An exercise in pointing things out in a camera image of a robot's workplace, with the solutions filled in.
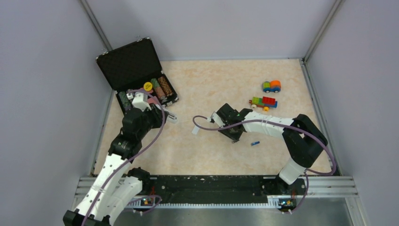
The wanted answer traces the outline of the white battery cover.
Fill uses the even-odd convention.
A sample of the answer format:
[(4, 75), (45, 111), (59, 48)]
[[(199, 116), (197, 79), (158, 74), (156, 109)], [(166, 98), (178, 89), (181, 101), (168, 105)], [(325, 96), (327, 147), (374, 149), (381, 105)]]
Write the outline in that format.
[(194, 128), (192, 130), (192, 134), (197, 135), (199, 130), (200, 130), (200, 128), (198, 126), (194, 126)]

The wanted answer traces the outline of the white remote control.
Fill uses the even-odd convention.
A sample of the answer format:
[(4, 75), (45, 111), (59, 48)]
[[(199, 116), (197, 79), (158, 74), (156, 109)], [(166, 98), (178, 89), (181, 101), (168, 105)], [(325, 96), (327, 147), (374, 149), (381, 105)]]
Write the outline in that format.
[(165, 116), (166, 116), (166, 121), (176, 124), (178, 122), (178, 118), (177, 115), (169, 112), (169, 111), (165, 111)]

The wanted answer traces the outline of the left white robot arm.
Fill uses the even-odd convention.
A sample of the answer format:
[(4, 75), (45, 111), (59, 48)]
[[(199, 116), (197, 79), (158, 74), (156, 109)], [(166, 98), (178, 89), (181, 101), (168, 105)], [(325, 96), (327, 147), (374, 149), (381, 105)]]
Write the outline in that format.
[(132, 108), (124, 115), (103, 168), (83, 200), (74, 210), (66, 211), (64, 225), (112, 226), (134, 196), (150, 191), (149, 173), (143, 169), (133, 169), (122, 184), (119, 181), (133, 160), (148, 149), (142, 146), (143, 138), (151, 129), (162, 130), (169, 116), (176, 121), (174, 114), (156, 104)]

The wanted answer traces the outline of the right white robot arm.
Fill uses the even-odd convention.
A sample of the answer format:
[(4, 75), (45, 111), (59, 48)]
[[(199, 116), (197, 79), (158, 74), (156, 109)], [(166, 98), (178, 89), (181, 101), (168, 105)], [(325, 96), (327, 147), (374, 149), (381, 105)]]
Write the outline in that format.
[(232, 141), (239, 141), (243, 132), (256, 132), (282, 139), (290, 159), (278, 173), (276, 188), (288, 194), (295, 188), (297, 178), (310, 168), (328, 145), (326, 137), (304, 114), (294, 118), (280, 118), (244, 108), (241, 111), (224, 104), (211, 115), (220, 132)]

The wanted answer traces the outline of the green pink chip stack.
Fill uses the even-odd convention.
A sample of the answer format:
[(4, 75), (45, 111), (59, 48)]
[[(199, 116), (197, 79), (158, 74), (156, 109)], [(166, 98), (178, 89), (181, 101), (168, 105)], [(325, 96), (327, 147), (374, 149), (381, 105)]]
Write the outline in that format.
[(164, 93), (162, 87), (160, 86), (158, 80), (153, 78), (150, 80), (150, 82), (153, 85), (153, 89), (154, 89), (155, 93), (157, 94), (159, 100), (164, 101), (167, 98), (167, 96)]

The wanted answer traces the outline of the yellow poker chip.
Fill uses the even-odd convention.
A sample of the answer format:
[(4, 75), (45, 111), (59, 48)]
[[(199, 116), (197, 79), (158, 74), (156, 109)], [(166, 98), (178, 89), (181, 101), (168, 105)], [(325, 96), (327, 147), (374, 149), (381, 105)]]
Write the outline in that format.
[(151, 82), (146, 82), (146, 83), (143, 85), (143, 89), (144, 89), (145, 91), (151, 93), (151, 92), (152, 92), (152, 89), (153, 89), (153, 84), (152, 84)]

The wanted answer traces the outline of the brown poker chip stack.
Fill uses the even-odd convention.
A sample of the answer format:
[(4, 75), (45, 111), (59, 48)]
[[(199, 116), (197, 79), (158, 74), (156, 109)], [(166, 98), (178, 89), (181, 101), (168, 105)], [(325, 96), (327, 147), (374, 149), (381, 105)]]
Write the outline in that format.
[(171, 87), (169, 86), (169, 83), (167, 82), (165, 76), (159, 77), (158, 82), (167, 97), (170, 97), (173, 95), (173, 91), (172, 91)]

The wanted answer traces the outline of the lego brick truck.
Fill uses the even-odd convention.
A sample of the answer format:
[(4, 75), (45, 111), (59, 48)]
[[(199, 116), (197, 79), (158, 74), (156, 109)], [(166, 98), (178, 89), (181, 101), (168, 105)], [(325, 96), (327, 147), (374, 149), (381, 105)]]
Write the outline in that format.
[(264, 111), (268, 111), (270, 108), (277, 108), (278, 102), (276, 99), (271, 97), (252, 97), (249, 104), (252, 108), (262, 108)]

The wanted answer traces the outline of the black poker chip case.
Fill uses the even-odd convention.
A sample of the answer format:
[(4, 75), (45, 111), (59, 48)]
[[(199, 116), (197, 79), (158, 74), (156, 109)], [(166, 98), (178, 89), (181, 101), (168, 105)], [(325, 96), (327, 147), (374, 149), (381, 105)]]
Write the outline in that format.
[(96, 57), (96, 63), (106, 78), (111, 88), (115, 91), (116, 99), (122, 112), (131, 109), (131, 104), (126, 96), (131, 89), (142, 89), (146, 82), (165, 76), (173, 95), (164, 101), (159, 100), (154, 89), (154, 95), (166, 107), (179, 100), (179, 95), (165, 75), (154, 44), (149, 37), (105, 52)]

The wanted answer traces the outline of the orange blue toy car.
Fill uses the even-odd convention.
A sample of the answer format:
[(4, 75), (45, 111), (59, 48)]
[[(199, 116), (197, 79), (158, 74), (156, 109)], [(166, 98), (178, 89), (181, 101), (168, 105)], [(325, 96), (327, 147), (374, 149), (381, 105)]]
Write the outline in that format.
[(265, 93), (279, 93), (281, 91), (281, 83), (279, 80), (265, 81), (262, 84), (262, 90)]

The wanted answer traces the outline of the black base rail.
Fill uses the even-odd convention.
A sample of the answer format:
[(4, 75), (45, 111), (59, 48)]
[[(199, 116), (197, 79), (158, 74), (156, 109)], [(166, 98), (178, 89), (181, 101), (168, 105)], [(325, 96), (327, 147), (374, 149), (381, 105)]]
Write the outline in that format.
[(295, 198), (305, 189), (302, 178), (287, 185), (263, 175), (152, 175), (139, 195), (159, 195), (162, 204), (267, 204), (274, 195)]

